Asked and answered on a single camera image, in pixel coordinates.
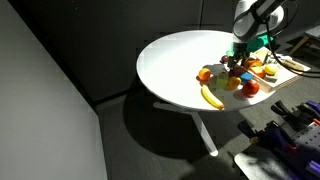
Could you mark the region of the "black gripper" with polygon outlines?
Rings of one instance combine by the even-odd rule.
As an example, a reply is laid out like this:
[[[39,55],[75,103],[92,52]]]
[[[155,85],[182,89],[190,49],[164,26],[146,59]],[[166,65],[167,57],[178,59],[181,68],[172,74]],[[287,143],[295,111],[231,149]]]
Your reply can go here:
[[[237,43],[234,42],[233,46],[233,60],[230,60],[228,62],[228,68],[229,68],[229,75],[233,76],[235,73],[235,67],[237,66],[237,63],[240,60],[243,59],[247,59],[250,55],[250,52],[247,50],[247,44],[246,43]],[[243,61],[243,65],[242,67],[244,69],[248,69],[249,64],[248,64],[249,60],[245,60]]]

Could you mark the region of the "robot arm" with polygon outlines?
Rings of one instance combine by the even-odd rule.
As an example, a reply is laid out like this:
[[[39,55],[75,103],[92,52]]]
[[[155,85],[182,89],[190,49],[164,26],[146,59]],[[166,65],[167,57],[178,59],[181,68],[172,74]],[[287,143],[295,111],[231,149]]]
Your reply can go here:
[[[233,20],[233,54],[228,70],[232,73],[238,62],[244,64],[251,52],[271,43],[271,31],[284,20],[282,4],[286,0],[239,0]]]

